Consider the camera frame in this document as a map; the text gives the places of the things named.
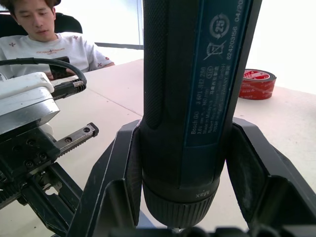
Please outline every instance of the black cable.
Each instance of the black cable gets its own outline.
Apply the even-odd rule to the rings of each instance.
[[[63,61],[55,60],[55,59],[45,59],[45,58],[16,58],[10,60],[2,60],[0,61],[0,66],[3,65],[16,65],[16,64],[49,64],[54,66],[59,66],[63,68],[68,68],[72,70],[80,80],[83,81],[84,85],[87,84],[87,79],[85,78],[82,71],[80,71],[75,66],[71,65],[70,63],[66,63]]]

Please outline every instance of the recycling symbol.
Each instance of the recycling symbol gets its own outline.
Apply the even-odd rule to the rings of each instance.
[[[221,13],[211,20],[209,31],[213,37],[220,39],[227,34],[229,26],[229,18],[225,14]]]

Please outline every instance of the black chair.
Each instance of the black chair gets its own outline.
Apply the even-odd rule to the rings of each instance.
[[[82,27],[78,20],[72,16],[56,13],[55,32],[82,33]],[[5,36],[26,36],[26,31],[19,26],[9,14],[0,14],[0,38]]]

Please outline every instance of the man's hair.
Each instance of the man's hair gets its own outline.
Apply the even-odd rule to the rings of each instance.
[[[14,4],[16,1],[19,0],[0,0],[0,5],[3,6],[4,8],[8,9],[11,15],[15,16],[14,13]],[[47,6],[53,10],[53,7],[56,5],[57,0],[45,0]]]

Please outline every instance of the packing tape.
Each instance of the packing tape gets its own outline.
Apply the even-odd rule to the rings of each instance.
[[[246,69],[243,74],[239,97],[249,100],[268,99],[272,96],[276,79],[276,76],[272,73],[257,69]]]

